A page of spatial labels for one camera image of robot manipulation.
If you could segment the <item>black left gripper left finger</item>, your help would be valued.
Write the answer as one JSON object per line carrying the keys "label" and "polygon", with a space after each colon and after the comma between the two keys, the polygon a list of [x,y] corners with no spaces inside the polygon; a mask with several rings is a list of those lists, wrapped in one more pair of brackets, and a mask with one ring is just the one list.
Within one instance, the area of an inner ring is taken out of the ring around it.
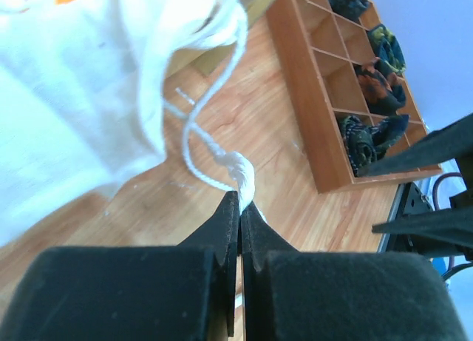
{"label": "black left gripper left finger", "polygon": [[31,263],[3,340],[226,340],[234,334],[239,199],[176,246],[62,246]]}

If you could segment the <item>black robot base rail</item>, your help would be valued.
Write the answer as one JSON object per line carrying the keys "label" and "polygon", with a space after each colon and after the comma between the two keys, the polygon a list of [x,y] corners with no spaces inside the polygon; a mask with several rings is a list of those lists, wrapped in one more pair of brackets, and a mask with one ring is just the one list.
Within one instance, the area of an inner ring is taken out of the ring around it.
{"label": "black robot base rail", "polygon": [[[425,212],[432,212],[433,206],[422,194],[417,184],[414,182],[402,183],[398,186],[393,198],[392,206],[387,216],[387,222],[409,215],[419,215]],[[425,255],[426,247],[421,246],[418,237],[404,237],[400,235],[382,234],[377,252],[386,251],[414,252]]]}

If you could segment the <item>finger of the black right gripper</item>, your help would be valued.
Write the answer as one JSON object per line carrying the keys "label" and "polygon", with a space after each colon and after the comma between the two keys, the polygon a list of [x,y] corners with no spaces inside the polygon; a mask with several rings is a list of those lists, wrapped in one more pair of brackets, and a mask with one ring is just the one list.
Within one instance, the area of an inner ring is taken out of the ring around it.
{"label": "finger of the black right gripper", "polygon": [[394,251],[425,257],[463,255],[472,258],[472,207],[442,209],[406,215],[372,227],[374,234],[387,234]]}
{"label": "finger of the black right gripper", "polygon": [[430,132],[410,148],[361,168],[361,176],[388,175],[455,159],[459,167],[472,168],[472,114]]}

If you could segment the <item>duck print bed cover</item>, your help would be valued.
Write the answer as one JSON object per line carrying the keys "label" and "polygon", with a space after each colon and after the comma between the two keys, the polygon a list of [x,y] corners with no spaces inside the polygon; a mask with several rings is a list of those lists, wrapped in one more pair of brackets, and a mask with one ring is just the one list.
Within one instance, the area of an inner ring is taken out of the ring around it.
{"label": "duck print bed cover", "polygon": [[197,135],[236,182],[239,207],[255,193],[253,165],[196,122],[238,65],[248,36],[237,7],[227,67],[184,113],[163,94],[174,53],[195,42],[217,0],[1,0],[1,244],[85,195],[114,197],[166,159],[163,116],[183,122],[188,169]]}

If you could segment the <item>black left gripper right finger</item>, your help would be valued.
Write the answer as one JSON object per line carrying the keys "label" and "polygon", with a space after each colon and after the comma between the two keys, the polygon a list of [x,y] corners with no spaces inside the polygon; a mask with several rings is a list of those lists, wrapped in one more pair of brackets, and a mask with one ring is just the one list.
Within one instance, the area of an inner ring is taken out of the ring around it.
{"label": "black left gripper right finger", "polygon": [[240,218],[246,340],[465,340],[445,283],[417,254],[301,252]]}

